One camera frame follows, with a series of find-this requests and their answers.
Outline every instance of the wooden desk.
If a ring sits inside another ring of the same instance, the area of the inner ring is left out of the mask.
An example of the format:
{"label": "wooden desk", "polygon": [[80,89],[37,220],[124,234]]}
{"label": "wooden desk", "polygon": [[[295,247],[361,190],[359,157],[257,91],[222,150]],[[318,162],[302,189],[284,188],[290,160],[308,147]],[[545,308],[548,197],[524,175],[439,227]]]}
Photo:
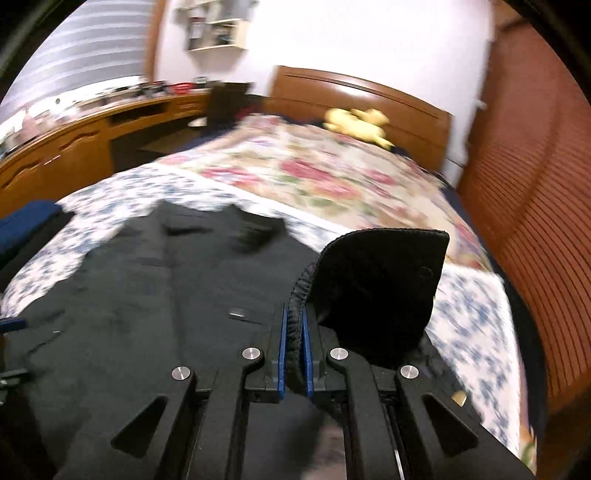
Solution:
{"label": "wooden desk", "polygon": [[0,218],[32,200],[59,200],[114,173],[114,138],[205,112],[209,91],[106,107],[53,129],[0,164]]}

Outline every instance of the white wall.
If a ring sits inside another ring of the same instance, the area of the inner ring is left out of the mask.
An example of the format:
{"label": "white wall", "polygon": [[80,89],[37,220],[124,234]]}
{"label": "white wall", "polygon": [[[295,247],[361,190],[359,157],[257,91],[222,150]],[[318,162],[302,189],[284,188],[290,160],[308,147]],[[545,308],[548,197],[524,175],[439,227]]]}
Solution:
{"label": "white wall", "polygon": [[155,76],[255,82],[266,95],[278,64],[349,74],[414,95],[454,115],[448,157],[466,160],[465,138],[492,34],[488,0],[261,0],[247,51],[189,53],[168,0]]}

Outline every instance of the floral bedspread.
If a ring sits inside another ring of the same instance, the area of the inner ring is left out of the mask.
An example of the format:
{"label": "floral bedspread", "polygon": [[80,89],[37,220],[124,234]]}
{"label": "floral bedspread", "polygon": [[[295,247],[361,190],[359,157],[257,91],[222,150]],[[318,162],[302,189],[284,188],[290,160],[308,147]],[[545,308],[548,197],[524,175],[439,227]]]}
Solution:
{"label": "floral bedspread", "polygon": [[230,133],[158,160],[349,229],[445,230],[447,261],[490,270],[478,238],[441,183],[413,160],[312,125],[250,115]]}
{"label": "floral bedspread", "polygon": [[[113,237],[127,219],[147,215],[160,200],[201,210],[233,203],[259,215],[279,216],[290,235],[317,252],[350,231],[189,171],[148,164],[113,175],[59,202],[76,216],[13,279],[2,299],[0,317],[17,316],[56,282],[72,275],[84,255]],[[523,458],[518,352],[500,278],[446,264],[427,334],[472,396],[483,426]]]}

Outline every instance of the wooden wardrobe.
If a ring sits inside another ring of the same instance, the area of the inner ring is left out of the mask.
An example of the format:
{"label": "wooden wardrobe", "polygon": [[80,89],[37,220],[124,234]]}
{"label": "wooden wardrobe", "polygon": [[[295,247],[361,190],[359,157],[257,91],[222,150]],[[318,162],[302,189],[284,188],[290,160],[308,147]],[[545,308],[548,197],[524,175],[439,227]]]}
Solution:
{"label": "wooden wardrobe", "polygon": [[500,31],[459,193],[536,321],[555,413],[591,386],[591,106],[524,22]]}

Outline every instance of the yellow plush toy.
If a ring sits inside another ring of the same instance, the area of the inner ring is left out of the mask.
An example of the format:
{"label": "yellow plush toy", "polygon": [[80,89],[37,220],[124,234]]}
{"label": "yellow plush toy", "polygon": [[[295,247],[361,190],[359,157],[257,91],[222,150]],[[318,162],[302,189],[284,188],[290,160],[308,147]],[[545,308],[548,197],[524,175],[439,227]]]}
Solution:
{"label": "yellow plush toy", "polygon": [[394,146],[384,138],[386,133],[381,128],[388,123],[388,118],[373,108],[366,112],[355,109],[348,112],[340,108],[331,108],[326,112],[324,120],[324,127],[331,132],[373,142],[386,150]]}

